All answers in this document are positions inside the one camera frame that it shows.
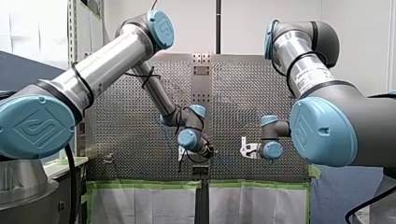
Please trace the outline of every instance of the white wall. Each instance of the white wall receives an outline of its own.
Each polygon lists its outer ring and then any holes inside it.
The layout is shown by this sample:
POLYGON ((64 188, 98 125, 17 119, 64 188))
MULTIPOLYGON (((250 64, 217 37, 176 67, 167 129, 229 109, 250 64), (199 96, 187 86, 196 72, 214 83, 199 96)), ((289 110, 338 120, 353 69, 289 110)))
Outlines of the white wall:
POLYGON ((280 21, 318 21, 319 0, 223 0, 222 50, 224 54, 264 53, 268 24, 280 21))
POLYGON ((322 0, 322 20, 341 42, 338 64, 332 73, 355 84, 364 94, 388 90, 390 22, 393 0, 322 0))
POLYGON ((67 0, 0 0, 0 50, 67 68, 67 0))
MULTIPOLYGON (((105 27, 110 39, 127 19, 145 13, 153 1, 105 1, 105 27)), ((176 42, 167 52, 209 52, 215 49, 215 0, 160 0, 175 26, 176 42)))

